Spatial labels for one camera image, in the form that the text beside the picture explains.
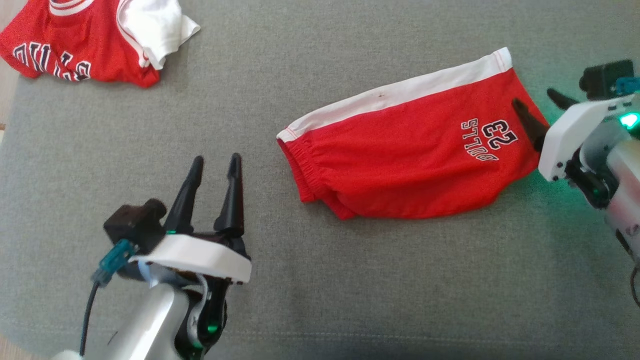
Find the green led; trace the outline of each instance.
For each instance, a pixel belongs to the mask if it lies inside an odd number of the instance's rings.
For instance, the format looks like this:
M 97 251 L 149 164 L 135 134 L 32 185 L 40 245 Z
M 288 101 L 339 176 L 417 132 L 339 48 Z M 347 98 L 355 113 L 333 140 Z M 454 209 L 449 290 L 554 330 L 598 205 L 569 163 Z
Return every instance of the green led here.
M 627 129 L 631 129 L 632 127 L 636 126 L 638 120 L 640 120 L 640 115 L 638 115 L 637 113 L 628 113 L 620 117 L 620 123 L 626 126 Z

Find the blue connector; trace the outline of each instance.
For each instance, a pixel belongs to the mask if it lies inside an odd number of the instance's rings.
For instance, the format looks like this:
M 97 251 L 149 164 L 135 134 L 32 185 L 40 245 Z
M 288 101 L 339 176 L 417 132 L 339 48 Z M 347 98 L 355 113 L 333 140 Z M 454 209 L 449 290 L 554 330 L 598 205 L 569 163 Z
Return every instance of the blue connector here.
M 97 282 L 101 288 L 105 288 L 113 274 L 129 263 L 129 258 L 136 254 L 138 247 L 129 240 L 122 239 L 100 261 L 100 266 L 91 276 L 93 282 Z
M 616 80 L 616 93 L 629 95 L 640 91 L 640 78 L 619 78 Z

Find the black cable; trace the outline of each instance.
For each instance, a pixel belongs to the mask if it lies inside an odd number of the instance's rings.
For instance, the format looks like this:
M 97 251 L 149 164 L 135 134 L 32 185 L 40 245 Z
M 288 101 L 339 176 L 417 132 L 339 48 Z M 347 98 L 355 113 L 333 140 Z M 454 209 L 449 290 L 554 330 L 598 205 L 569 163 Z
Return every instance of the black cable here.
M 82 336 L 80 337 L 80 356 L 84 356 L 84 348 L 86 348 L 86 333 L 89 330 L 89 317 L 91 316 L 91 308 L 93 307 L 93 301 L 95 300 L 95 293 L 98 292 L 98 282 L 93 283 L 93 288 L 89 294 L 89 301 L 86 303 L 86 310 L 84 310 L 84 321 L 82 322 Z
M 631 296 L 634 297 L 634 301 L 636 305 L 640 306 L 640 301 L 638 301 L 638 295 L 636 294 L 636 274 L 638 273 L 638 267 L 634 267 L 633 271 L 631 271 Z

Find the folded red shorts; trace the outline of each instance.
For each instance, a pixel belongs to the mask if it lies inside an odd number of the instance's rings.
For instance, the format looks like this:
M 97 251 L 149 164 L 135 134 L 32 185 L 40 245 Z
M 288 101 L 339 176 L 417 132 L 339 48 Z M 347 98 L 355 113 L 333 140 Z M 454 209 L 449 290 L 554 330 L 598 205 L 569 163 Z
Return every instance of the folded red shorts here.
M 302 202 L 322 200 L 341 219 L 452 215 L 537 167 L 516 97 L 544 119 L 505 47 L 327 105 L 277 138 Z

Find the garment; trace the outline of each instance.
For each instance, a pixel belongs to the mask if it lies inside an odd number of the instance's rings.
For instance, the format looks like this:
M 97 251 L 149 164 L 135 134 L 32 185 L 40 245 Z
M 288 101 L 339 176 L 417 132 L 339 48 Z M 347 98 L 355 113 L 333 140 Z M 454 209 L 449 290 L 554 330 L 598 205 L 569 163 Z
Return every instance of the garment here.
M 503 48 L 327 105 L 277 139 L 301 201 L 322 200 L 341 219 L 452 215 L 536 168 L 515 97 L 544 121 Z
M 148 11 L 141 12 L 145 5 Z M 140 36 L 137 29 L 143 26 L 155 37 Z M 164 56 L 198 29 L 182 15 L 177 0 L 29 0 L 0 33 L 0 55 L 29 78 L 48 73 L 69 81 L 93 78 L 146 88 L 160 80 L 157 69 Z

